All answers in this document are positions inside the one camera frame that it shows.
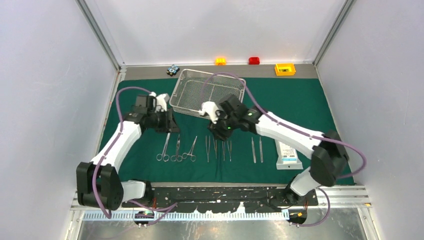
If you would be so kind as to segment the thin steel tweezers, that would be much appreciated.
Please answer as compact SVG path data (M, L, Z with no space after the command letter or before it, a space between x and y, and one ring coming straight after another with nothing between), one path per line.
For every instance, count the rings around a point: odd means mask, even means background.
M226 145L227 145L227 150L229 155L229 161L231 162L232 161L232 141L231 140L227 141Z

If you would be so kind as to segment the long steel forceps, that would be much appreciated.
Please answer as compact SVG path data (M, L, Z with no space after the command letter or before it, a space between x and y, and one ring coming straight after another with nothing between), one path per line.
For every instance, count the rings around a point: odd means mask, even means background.
M206 161L207 161L207 163L210 162L210 147L211 147L211 137L206 136L205 137L205 150L206 150Z

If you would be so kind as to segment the surgical forceps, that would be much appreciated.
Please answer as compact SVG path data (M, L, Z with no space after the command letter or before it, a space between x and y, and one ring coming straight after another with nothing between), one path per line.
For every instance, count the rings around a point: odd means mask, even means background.
M190 159L191 162L195 162L196 161L197 157L194 154L194 149L195 149L195 146L196 146L197 138L198 138L197 136L194 138L190 150L188 152L184 152L182 154L182 159L183 160Z

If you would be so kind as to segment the steel scissors blade pair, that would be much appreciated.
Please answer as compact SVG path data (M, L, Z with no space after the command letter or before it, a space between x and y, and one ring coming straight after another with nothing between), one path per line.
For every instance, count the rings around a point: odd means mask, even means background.
M171 162L182 162L183 158L180 155L180 145L181 145L181 136L180 134L177 136L176 146L175 146L175 154L170 157Z

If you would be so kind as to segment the surgical scissors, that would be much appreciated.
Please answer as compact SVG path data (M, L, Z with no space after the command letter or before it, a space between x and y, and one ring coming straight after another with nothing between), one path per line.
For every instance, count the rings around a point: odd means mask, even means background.
M165 139L165 143L163 145L162 152L156 155L157 161L167 162L167 161L170 160L170 156L167 154L170 136L171 136L171 133L168 132L167 135L166 135L166 139Z

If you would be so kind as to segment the metal mesh tray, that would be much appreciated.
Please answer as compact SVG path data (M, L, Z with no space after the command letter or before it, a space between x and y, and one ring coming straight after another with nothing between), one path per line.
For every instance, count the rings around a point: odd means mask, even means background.
M201 103L214 102L228 95L238 97L243 101L246 80L234 76L183 69L180 72L169 105L176 113L200 118Z

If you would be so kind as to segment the steel scalpel handle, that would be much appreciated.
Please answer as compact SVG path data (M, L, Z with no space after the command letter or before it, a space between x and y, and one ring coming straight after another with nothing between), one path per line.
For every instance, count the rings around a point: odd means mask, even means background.
M262 142L262 137L259 137L259 153L260 153L260 162L263 163L264 162L264 157L263 157L263 142Z
M251 148L252 148L252 159L253 159L253 163L256 164L257 163L257 158L256 158L255 141L254 141L254 138L253 137L251 137Z

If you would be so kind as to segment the green surgical cloth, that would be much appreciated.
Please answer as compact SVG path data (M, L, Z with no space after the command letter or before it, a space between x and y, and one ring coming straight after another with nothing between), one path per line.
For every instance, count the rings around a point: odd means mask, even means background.
M318 79L301 78L247 78L247 86L259 105L301 127L326 133L334 130L324 91ZM212 183L255 183L286 184L297 170L278 170L278 153L275 141L261 137L263 163L260 160L259 136L235 130L232 142L231 162L228 149L223 161L222 144L218 143L217 159L214 144L210 146L209 163L206 154L208 120L182 113L174 114L180 133L170 136L167 154L176 152L177 137L180 135L179 155L187 153L197 136L194 154L196 161L183 159L181 162L157 161L163 150L167 135L148 129L131 147L120 166L118 175L122 181L132 179L159 182L212 182ZM251 137L254 138L256 163L253 162Z

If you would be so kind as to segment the white paper packet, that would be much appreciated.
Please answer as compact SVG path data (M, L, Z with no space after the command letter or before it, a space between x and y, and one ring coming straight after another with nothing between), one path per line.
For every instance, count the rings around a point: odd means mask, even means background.
M302 170L303 164L298 157L297 151L280 141L275 140L278 158L276 161L277 170Z

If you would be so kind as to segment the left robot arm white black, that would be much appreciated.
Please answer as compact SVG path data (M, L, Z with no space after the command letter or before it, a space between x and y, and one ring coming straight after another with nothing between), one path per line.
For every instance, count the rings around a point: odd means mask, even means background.
M79 205L114 211L129 200L135 200L141 207L148 207L153 202L148 180L122 181L119 169L133 144L146 130L166 134L180 131L173 110L168 108L169 99L167 93L138 95L103 149L91 161L77 166Z

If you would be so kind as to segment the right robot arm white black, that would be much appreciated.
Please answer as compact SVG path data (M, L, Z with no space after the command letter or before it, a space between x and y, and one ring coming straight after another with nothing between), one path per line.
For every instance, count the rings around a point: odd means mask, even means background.
M201 116L210 120L208 129L216 139L226 141L236 129L272 138L310 159L310 166L297 174L282 191L283 201L299 205L317 187L332 187L341 177L349 156L336 131L323 133L300 127L255 105L248 108L233 94L219 103L201 103Z

